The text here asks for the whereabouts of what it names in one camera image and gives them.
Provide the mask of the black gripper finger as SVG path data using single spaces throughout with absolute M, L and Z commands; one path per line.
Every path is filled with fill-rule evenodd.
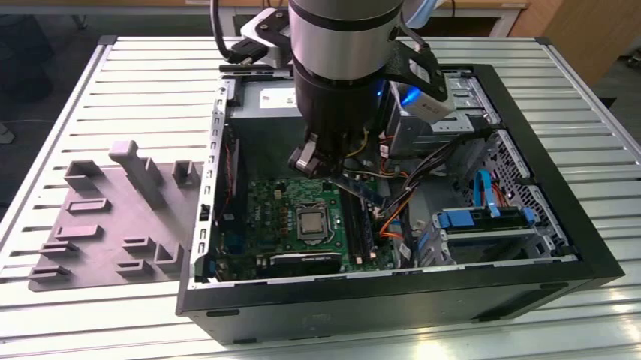
M 343 172 L 343 153 L 330 137 L 310 133 L 305 142 L 294 149 L 289 166 L 309 179 L 334 178 Z

